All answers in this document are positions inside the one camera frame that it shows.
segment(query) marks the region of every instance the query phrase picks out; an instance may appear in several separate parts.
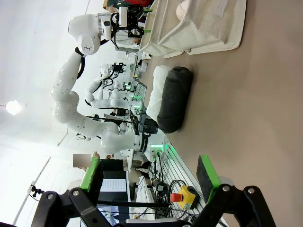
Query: green led light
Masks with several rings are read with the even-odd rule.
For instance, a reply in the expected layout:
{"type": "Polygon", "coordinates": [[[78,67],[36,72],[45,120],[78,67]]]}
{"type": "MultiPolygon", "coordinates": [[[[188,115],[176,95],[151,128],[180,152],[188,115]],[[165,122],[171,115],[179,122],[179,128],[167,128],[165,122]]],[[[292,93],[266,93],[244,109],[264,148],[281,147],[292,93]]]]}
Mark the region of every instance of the green led light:
{"type": "Polygon", "coordinates": [[[173,153],[177,153],[176,149],[173,146],[171,146],[170,149],[173,153]]]}
{"type": "Polygon", "coordinates": [[[159,145],[151,145],[151,148],[163,148],[163,145],[162,145],[162,144],[159,144],[159,145]]]}

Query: white fabric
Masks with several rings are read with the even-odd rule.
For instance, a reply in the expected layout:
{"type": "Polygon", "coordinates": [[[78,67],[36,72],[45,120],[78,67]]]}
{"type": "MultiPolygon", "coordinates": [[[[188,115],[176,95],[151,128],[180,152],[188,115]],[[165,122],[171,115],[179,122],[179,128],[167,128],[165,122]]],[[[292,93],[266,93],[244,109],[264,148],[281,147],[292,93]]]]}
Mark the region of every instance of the white fabric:
{"type": "MultiPolygon", "coordinates": [[[[161,5],[163,2],[167,2],[167,0],[160,0],[161,5]]],[[[166,54],[171,54],[171,56],[177,56],[182,54],[183,52],[176,51],[165,47],[163,45],[158,45],[158,35],[160,32],[160,25],[163,20],[163,15],[165,11],[165,7],[158,7],[159,0],[155,0],[151,6],[153,10],[151,13],[147,14],[146,23],[144,26],[145,30],[151,30],[150,33],[145,33],[141,39],[140,50],[144,51],[153,56],[163,56],[166,54]]]]}
{"type": "Polygon", "coordinates": [[[172,68],[169,66],[161,65],[157,66],[153,72],[153,90],[151,92],[146,113],[154,121],[157,121],[157,117],[160,112],[165,79],[171,69],[172,68]]]}
{"type": "Polygon", "coordinates": [[[153,27],[151,43],[145,52],[158,56],[161,50],[165,57],[174,56],[173,50],[199,54],[231,50],[240,45],[246,0],[187,0],[188,8],[180,21],[176,9],[183,1],[158,2],[156,18],[147,18],[146,23],[153,27]]]}
{"type": "Polygon", "coordinates": [[[189,4],[189,0],[185,0],[184,2],[180,3],[177,7],[176,15],[180,21],[182,21],[183,17],[185,16],[185,13],[188,8],[188,4],[189,4]]]}

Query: white pillow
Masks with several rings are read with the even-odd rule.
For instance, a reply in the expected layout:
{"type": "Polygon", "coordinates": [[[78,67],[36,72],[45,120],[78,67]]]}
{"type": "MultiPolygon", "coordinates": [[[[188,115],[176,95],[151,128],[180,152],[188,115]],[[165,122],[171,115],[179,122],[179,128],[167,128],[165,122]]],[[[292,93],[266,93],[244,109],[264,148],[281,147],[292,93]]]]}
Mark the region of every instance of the white pillow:
{"type": "Polygon", "coordinates": [[[161,109],[165,79],[171,69],[172,67],[170,66],[161,65],[157,66],[153,72],[153,90],[151,92],[151,97],[147,106],[146,113],[154,121],[157,121],[157,117],[161,109]]]}

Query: tan carpet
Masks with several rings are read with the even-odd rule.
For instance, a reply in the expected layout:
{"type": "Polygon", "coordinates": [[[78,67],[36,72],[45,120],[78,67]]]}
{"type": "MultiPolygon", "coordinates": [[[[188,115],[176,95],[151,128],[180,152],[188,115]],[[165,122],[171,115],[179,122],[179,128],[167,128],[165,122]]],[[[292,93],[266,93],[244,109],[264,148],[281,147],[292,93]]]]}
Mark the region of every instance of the tan carpet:
{"type": "Polygon", "coordinates": [[[302,225],[302,10],[301,0],[248,0],[238,49],[153,57],[141,79],[147,104],[157,65],[195,73],[184,126],[168,138],[193,173],[208,154],[239,189],[259,186],[277,226],[302,225]]]}

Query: ceiling light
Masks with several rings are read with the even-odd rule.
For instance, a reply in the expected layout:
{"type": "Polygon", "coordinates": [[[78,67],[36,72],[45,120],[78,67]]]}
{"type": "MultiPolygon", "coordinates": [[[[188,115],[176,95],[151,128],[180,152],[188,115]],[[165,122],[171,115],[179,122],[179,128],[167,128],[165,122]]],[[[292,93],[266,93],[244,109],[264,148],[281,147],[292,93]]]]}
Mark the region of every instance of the ceiling light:
{"type": "Polygon", "coordinates": [[[17,100],[9,101],[6,105],[1,106],[5,106],[7,112],[9,112],[13,116],[22,110],[22,106],[17,102],[17,100]]]}

